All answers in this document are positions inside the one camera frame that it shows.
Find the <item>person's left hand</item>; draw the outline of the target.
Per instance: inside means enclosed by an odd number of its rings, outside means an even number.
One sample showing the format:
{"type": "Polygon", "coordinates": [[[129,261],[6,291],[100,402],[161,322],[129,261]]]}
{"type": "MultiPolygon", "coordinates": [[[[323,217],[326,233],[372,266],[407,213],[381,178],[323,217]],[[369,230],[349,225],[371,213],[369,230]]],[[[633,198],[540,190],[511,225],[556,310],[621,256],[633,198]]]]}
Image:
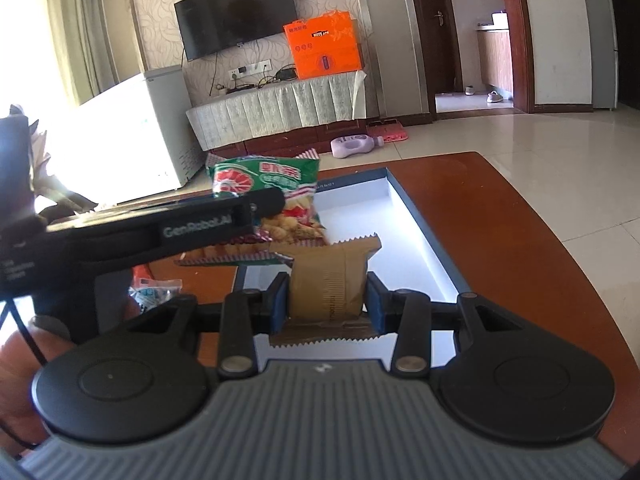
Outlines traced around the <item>person's left hand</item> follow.
{"type": "MultiPolygon", "coordinates": [[[[73,305],[88,304],[92,318],[98,322],[98,332],[107,332],[140,313],[129,296],[133,278],[130,270],[101,275],[92,285],[81,285],[74,291],[73,305]]],[[[49,312],[36,314],[27,328],[47,360],[76,346],[68,323],[49,312]]],[[[19,332],[13,332],[1,345],[1,448],[12,456],[47,437],[30,397],[30,386],[40,367],[19,332]]]]}

